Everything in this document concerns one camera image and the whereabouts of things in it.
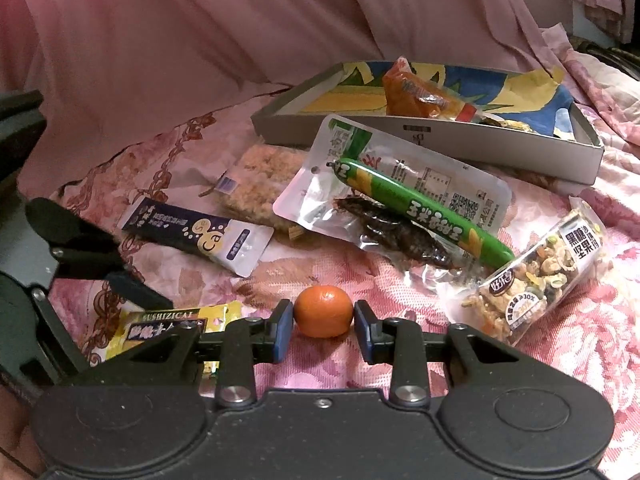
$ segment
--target metal screw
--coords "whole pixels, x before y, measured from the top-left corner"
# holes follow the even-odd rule
[[[333,404],[333,402],[331,401],[331,399],[316,399],[314,401],[314,404],[318,407],[318,408],[330,408],[331,405]]]
[[[396,397],[404,402],[420,402],[427,398],[427,391],[420,386],[408,384],[396,388]]]
[[[251,392],[244,386],[227,386],[220,391],[220,398],[233,404],[245,402],[249,397],[251,397]]]
[[[39,288],[34,288],[31,291],[31,296],[33,297],[34,300],[36,301],[42,301],[46,298],[46,295],[44,292],[42,292]]]

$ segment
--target food wrapper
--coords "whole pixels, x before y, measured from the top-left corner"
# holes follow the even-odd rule
[[[478,122],[478,109],[465,102],[453,90],[440,88],[415,75],[409,62],[399,57],[382,78],[386,114],[459,122]]]
[[[447,303],[452,322],[463,322],[508,344],[553,310],[575,285],[593,273],[606,240],[591,207],[573,199],[574,209],[538,243],[479,286]]]
[[[205,256],[238,276],[251,275],[273,228],[140,198],[118,223],[124,231]]]
[[[130,312],[120,316],[118,329],[107,346],[107,359],[154,338],[175,326],[194,328],[201,332],[222,332],[225,326],[242,317],[242,303],[230,303],[196,308]],[[203,377],[218,369],[218,362],[204,363]]]
[[[306,152],[256,144],[235,167],[218,181],[215,190],[223,205],[239,218],[267,225],[295,238],[303,230],[290,220],[274,214],[273,203],[289,185],[306,157]]]
[[[418,277],[432,290],[441,280],[464,279],[469,272],[415,265],[405,254],[367,236],[361,219],[337,206],[337,199],[349,196],[352,191],[327,163],[343,156],[418,190],[492,235],[502,225],[511,201],[508,184],[489,173],[337,115],[324,119],[302,168],[278,197],[273,211],[310,231],[382,254],[407,278]],[[433,228],[424,232],[433,234],[451,252],[456,266],[470,269],[473,264],[470,254],[438,235],[451,226],[426,208],[417,213],[430,217],[428,225]]]

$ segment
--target floral bedsheet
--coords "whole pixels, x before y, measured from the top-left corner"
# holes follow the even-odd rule
[[[268,99],[254,98],[194,118],[131,146],[55,198],[110,231],[140,196],[216,211],[215,194],[206,192],[255,142],[250,115]],[[607,225],[609,263],[604,276],[579,285],[518,347],[590,384],[609,400],[616,431],[601,469],[613,480],[625,480],[640,472],[640,311],[634,299],[640,298],[640,204],[633,200],[640,193],[640,160],[634,145],[593,110],[584,110],[607,144],[596,184],[577,188],[535,175],[501,173],[513,199],[500,238],[515,251],[525,249],[567,213],[569,193],[587,200]],[[276,240],[247,279],[197,256],[127,235],[121,250],[138,276],[176,307],[240,298],[249,310],[267,315],[279,298],[295,297],[315,283],[333,283],[352,298],[367,300],[379,317],[413,319],[435,332],[447,323],[436,295],[410,288],[388,261],[339,240],[311,235],[295,246]],[[56,280],[50,300],[82,352],[93,364],[100,362],[123,301],[104,282],[70,280]],[[309,340],[295,333],[286,360],[278,366],[259,365],[256,374],[260,389],[385,387],[390,367],[366,365],[353,335]],[[442,367],[430,365],[430,380],[433,395],[445,393]]]

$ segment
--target orange plastic wrapper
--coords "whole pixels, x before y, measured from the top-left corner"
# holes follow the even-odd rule
[[[455,92],[420,79],[404,57],[399,57],[382,77],[382,84],[387,115],[469,123],[478,114],[475,106],[464,102]]]

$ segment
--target orange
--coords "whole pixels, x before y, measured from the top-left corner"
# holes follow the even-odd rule
[[[336,337],[349,330],[353,303],[338,286],[314,285],[296,299],[293,317],[300,332],[308,337]]]

